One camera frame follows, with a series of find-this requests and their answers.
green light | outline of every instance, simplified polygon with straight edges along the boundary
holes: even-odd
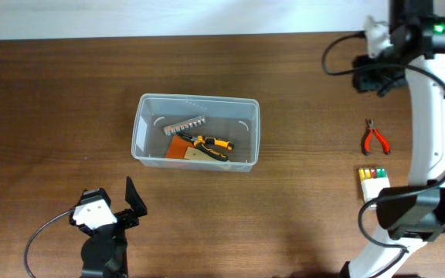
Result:
[[[438,33],[442,33],[445,30],[445,26],[444,25],[434,25],[433,26],[433,31],[438,32]]]

white wall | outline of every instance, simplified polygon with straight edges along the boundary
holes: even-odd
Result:
[[[0,39],[352,31],[389,0],[0,0]],[[445,15],[445,1],[436,0]]]

cable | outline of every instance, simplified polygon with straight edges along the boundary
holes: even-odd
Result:
[[[389,78],[388,83],[385,84],[379,91],[377,91],[377,96],[385,97],[392,89],[398,86],[405,86],[405,85],[406,85],[406,80],[404,75],[398,76],[393,80]]]
[[[423,74],[424,76],[429,77],[430,79],[432,79],[435,83],[437,83],[444,91],[445,93],[445,83],[437,76],[435,76],[433,73],[430,73],[424,69],[421,69],[419,67],[416,66],[411,66],[411,65],[403,65],[403,64],[398,64],[398,63],[376,63],[376,64],[372,64],[372,65],[367,65],[367,66],[360,66],[354,69],[349,69],[349,70],[344,70],[344,71],[339,71],[339,72],[332,72],[329,70],[329,68],[327,68],[327,64],[326,64],[326,59],[327,56],[329,54],[329,52],[331,51],[332,48],[334,48],[334,46],[336,46],[338,43],[345,41],[346,39],[361,39],[361,38],[365,38],[365,33],[364,32],[357,32],[357,33],[353,33],[347,36],[343,36],[339,39],[336,39],[333,43],[331,43],[324,51],[324,54],[322,55],[322,69],[324,70],[325,73],[327,73],[330,76],[342,76],[342,75],[347,75],[347,74],[353,74],[353,73],[360,73],[360,72],[365,72],[365,71],[369,71],[369,70],[380,70],[380,69],[386,69],[386,68],[392,68],[392,69],[402,69],[402,70],[412,70],[414,72]],[[433,185],[429,185],[424,187],[423,189],[419,189],[419,190],[415,190],[413,192],[407,192],[407,193],[402,193],[402,194],[398,194],[398,195],[392,195],[392,196],[382,196],[382,197],[378,197],[378,198],[374,198],[368,202],[366,202],[361,208],[360,211],[358,213],[358,227],[360,228],[360,232],[362,232],[363,236],[368,239],[371,243],[376,244],[377,246],[381,246],[384,248],[400,248],[401,249],[401,253],[400,255],[389,265],[387,265],[381,272],[377,273],[374,277],[378,277],[380,275],[382,275],[382,273],[387,272],[389,269],[391,269],[393,266],[395,266],[399,261],[401,261],[401,259],[404,257],[405,254],[407,254],[409,252],[408,247],[401,245],[401,244],[387,244],[384,242],[380,242],[378,240],[373,239],[365,230],[365,227],[363,225],[363,215],[365,213],[365,211],[367,210],[367,208],[370,205],[374,205],[374,204],[379,204],[381,202],[387,202],[387,201],[392,201],[392,200],[396,200],[396,199],[400,199],[400,198],[408,198],[414,195],[419,195],[423,192],[426,192],[428,190],[431,189],[435,189],[435,188],[439,188],[443,183],[445,182],[445,175],[436,183],[434,183]]]
[[[70,213],[73,212],[73,208],[70,209],[67,212],[63,212],[62,214],[56,216],[55,218],[49,220],[46,224],[42,225],[42,227],[40,227],[36,232],[34,232],[34,234],[30,237],[29,241],[27,242],[27,246],[25,247],[25,252],[23,253],[23,264],[25,266],[25,270],[27,271],[27,274],[29,274],[29,276],[31,278],[36,278],[34,276],[34,273],[32,273],[32,271],[29,268],[29,262],[27,260],[27,256],[29,255],[29,248],[30,248],[30,244],[32,243],[32,241],[37,237],[37,235],[44,230],[45,227],[47,227],[48,225],[51,225],[53,222],[55,222],[56,220],[62,218],[63,216],[69,215]]]
[[[381,271],[377,272],[374,276],[371,276],[370,278],[377,278],[383,275],[384,273],[388,272],[393,266],[399,263],[407,253],[408,252],[405,251],[404,249],[401,250],[399,252],[399,255],[390,264],[384,266],[384,268]]]

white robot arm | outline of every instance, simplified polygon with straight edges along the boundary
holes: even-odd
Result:
[[[323,63],[328,74],[354,74],[358,92],[377,90],[384,97],[407,84],[412,101],[409,186],[384,189],[362,207],[358,224],[370,243],[341,277],[392,277],[411,254],[445,233],[445,18],[433,14],[432,1],[392,0],[390,20],[389,27],[369,18],[364,32],[350,36],[365,37],[369,50],[354,69],[332,73]],[[323,62],[342,40],[326,50]],[[370,236],[362,214],[372,203],[379,227]]]

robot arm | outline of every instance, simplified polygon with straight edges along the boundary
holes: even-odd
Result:
[[[445,18],[433,14],[427,0],[392,1],[391,26],[365,24],[369,55],[354,67],[395,63],[415,66],[438,77],[445,85]],[[434,78],[410,69],[358,71],[353,76],[359,92],[378,90],[385,96],[395,86],[409,85],[413,114],[413,156],[409,185],[387,188],[379,198],[379,227],[372,238],[390,246],[369,243],[346,263],[343,277],[391,277],[408,257],[445,233],[445,90]],[[406,195],[405,198],[392,198]]]
[[[83,278],[123,278],[128,275],[127,239],[124,231],[138,226],[147,207],[127,177],[125,200],[130,205],[121,212],[110,210],[111,200],[103,188],[85,191],[70,216],[70,224],[90,238],[83,244]]]

